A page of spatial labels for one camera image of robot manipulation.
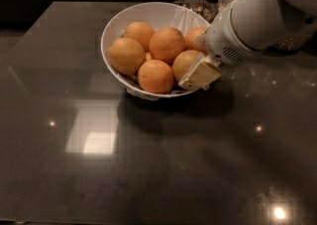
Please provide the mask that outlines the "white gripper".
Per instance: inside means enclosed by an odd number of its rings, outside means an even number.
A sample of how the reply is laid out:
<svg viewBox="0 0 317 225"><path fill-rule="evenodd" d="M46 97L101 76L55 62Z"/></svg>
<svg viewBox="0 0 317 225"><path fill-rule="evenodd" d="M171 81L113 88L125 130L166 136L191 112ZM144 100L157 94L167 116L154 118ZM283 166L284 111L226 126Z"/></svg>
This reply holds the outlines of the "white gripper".
<svg viewBox="0 0 317 225"><path fill-rule="evenodd" d="M262 53L239 38L232 20L233 7L236 3L237 0L228 3L216 15L206 31L194 40L194 44L206 50L208 56L204 54L197 56L178 82L180 87L188 91L207 90L209 85L222 75L220 63L234 65Z"/></svg>

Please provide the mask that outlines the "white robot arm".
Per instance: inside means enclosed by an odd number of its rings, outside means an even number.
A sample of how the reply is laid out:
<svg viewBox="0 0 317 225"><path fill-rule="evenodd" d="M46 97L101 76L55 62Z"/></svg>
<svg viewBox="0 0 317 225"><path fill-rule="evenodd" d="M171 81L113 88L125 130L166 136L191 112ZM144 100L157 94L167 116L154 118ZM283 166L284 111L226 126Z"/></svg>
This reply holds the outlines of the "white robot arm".
<svg viewBox="0 0 317 225"><path fill-rule="evenodd" d="M229 66L263 53L278 42L314 31L317 0L234 0L221 11L195 43L199 55L179 85L189 91L206 89Z"/></svg>

